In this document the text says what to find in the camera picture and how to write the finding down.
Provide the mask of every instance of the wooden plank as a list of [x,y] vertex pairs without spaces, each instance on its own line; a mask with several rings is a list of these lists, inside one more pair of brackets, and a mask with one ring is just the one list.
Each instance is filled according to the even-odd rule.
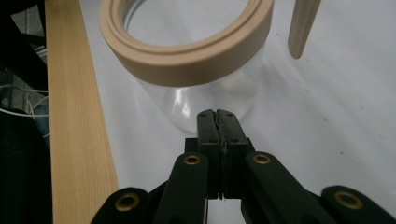
[[118,189],[78,0],[47,0],[54,222],[90,223]]

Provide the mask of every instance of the tan rubber ring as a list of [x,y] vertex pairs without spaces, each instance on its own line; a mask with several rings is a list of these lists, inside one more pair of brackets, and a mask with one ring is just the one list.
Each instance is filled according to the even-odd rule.
[[123,20],[136,0],[102,3],[102,34],[122,65],[149,83],[183,87],[231,74],[263,46],[271,26],[273,0],[249,0],[242,14],[220,33],[188,45],[163,47],[139,41]]

